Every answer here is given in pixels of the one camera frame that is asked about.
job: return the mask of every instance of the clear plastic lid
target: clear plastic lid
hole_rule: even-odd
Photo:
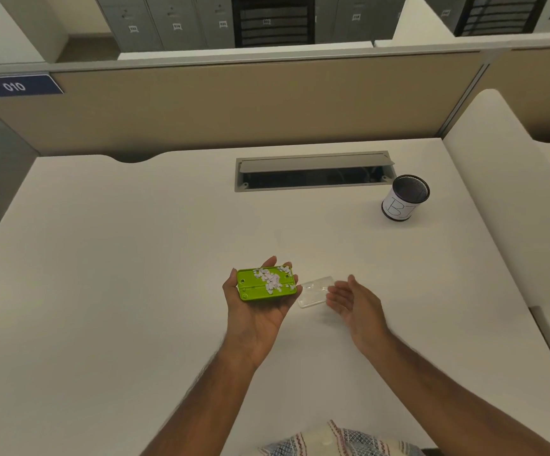
[[[325,276],[312,282],[302,283],[302,293],[297,299],[298,306],[301,309],[315,306],[325,302],[325,296],[328,294],[328,287],[334,285],[334,278]]]

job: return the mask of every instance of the beige fabric panel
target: beige fabric panel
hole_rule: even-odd
[[[456,119],[480,91],[490,88],[501,93],[534,139],[550,142],[550,49],[503,53],[478,81]]]
[[[433,137],[479,52],[54,73],[63,95],[0,98],[43,155]]]

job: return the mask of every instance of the green box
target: green box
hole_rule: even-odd
[[[278,275],[279,283],[282,285],[281,288],[273,289],[272,294],[270,294],[266,288],[268,282],[263,282],[260,276],[256,276],[256,271],[261,269],[269,270],[272,274]],[[283,270],[282,266],[242,269],[237,271],[237,289],[242,300],[255,301],[296,294],[296,283],[291,267],[289,273]]]

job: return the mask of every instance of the forearm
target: forearm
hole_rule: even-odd
[[[247,358],[223,345],[142,456],[218,456],[253,375]]]
[[[455,383],[394,335],[367,357],[446,456],[550,456],[546,440]]]

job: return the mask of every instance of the locker number label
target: locker number label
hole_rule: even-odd
[[[0,76],[0,97],[64,94],[48,73]]]

